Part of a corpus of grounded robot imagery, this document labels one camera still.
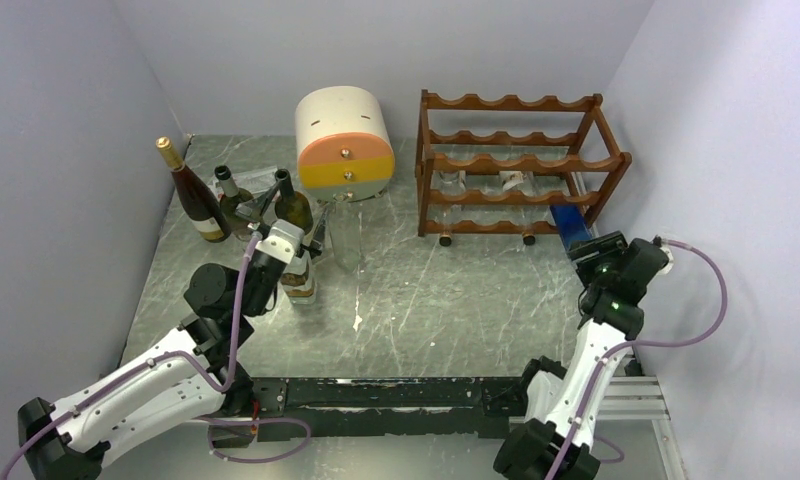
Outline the dark green labelled wine bottle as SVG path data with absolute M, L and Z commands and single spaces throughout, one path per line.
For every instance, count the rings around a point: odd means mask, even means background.
M 248 228 L 248 221 L 237 216 L 237 207 L 244 202 L 254 199 L 248 190 L 239 187 L 232 177 L 231 170 L 226 165 L 219 165 L 214 169 L 214 175 L 222 189 L 222 196 L 219 200 L 220 209 L 223 213 L 231 233 L 241 241 L 248 241 L 251 231 Z

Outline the dark wine bottle white label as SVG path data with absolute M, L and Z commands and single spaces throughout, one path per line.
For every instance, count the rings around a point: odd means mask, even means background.
M 276 170 L 275 179 L 279 193 L 279 199 L 274 206 L 276 217 L 299 227 L 305 234 L 310 233 L 314 220 L 309 200 L 294 189 L 287 169 Z

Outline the clear glass bottle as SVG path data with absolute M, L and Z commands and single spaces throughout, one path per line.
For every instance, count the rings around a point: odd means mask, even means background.
M 347 272 L 354 272 L 362 259 L 362 208 L 351 197 L 337 195 L 329 213 L 329 234 L 336 263 Z

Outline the blue labelled clear bottle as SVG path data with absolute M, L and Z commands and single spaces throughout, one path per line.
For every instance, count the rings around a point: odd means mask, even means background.
M 585 219 L 576 205 L 551 205 L 551 217 L 565 250 L 593 239 Z

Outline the dark gold-capped wine bottle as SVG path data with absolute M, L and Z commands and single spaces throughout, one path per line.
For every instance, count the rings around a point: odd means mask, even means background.
M 217 197 L 185 163 L 170 138 L 159 137 L 155 145 L 170 171 L 180 204 L 195 230 L 209 243 L 225 241 L 231 229 Z

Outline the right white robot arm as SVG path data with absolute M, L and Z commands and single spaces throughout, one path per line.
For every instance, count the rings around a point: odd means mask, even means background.
M 591 450 L 605 391 L 644 326 L 639 303 L 671 263 L 660 238 L 626 240 L 613 232 L 567 249 L 584 291 L 576 346 L 567 368 L 547 357 L 530 362 L 515 398 L 525 412 L 493 468 L 507 479 L 593 479 Z

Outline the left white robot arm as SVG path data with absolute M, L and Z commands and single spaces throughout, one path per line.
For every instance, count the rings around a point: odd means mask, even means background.
M 96 383 L 55 401 L 34 398 L 18 410 L 14 461 L 38 479 L 94 479 L 190 420 L 257 435 L 266 424 L 263 404 L 238 350 L 252 335 L 251 319 L 277 305 L 285 273 L 321 251 L 304 239 L 309 203 L 287 170 L 276 172 L 259 207 L 275 207 L 276 218 L 254 225 L 240 266 L 210 263 L 194 272 L 185 292 L 191 317 Z

